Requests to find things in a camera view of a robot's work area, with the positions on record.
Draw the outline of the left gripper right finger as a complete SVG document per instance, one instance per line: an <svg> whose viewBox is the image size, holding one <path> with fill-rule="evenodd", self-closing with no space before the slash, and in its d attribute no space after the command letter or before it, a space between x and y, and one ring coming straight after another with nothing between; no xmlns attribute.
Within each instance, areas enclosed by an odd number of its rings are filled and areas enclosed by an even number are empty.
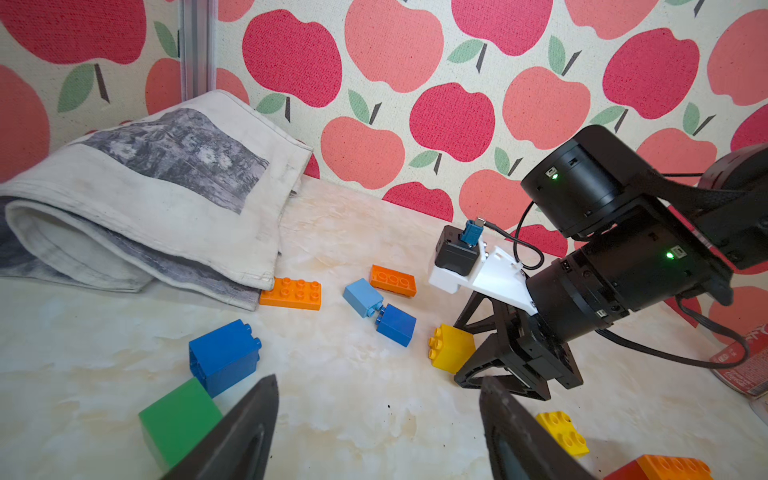
<svg viewBox="0 0 768 480"><path fill-rule="evenodd" d="M495 479L590 479L499 380L481 384L479 408Z"/></svg>

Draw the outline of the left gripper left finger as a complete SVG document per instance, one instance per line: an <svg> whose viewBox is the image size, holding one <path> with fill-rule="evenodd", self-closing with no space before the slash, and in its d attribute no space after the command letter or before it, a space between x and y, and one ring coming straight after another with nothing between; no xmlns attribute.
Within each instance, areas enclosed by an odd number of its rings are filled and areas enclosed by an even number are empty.
<svg viewBox="0 0 768 480"><path fill-rule="evenodd" d="M260 379L164 478L262 479L278 409L278 382L272 374Z"/></svg>

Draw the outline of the red lego brick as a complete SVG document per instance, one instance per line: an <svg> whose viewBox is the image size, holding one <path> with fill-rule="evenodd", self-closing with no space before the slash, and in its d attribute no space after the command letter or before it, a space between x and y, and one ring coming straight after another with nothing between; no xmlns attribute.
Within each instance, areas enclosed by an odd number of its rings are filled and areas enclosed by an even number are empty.
<svg viewBox="0 0 768 480"><path fill-rule="evenodd" d="M610 473L604 477L604 480L633 480L638 476L638 465L635 462L630 462L618 470Z"/></svg>

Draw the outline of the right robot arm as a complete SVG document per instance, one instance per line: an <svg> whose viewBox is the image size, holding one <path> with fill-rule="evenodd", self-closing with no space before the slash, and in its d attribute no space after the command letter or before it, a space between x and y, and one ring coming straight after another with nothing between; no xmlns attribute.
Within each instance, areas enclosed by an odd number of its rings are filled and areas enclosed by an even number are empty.
<svg viewBox="0 0 768 480"><path fill-rule="evenodd" d="M463 388L479 388L491 371L508 392L548 400L550 381L567 389L583 382L572 340L596 333L655 356L613 324L669 299L706 294L728 306L734 272L767 263L765 145L720 158L688 186L592 125L545 157L522 187L579 246L528 265L517 251L486 249L487 220L444 229L432 271L446 275L447 290L471 290L456 327L485 335L454 376Z"/></svg>

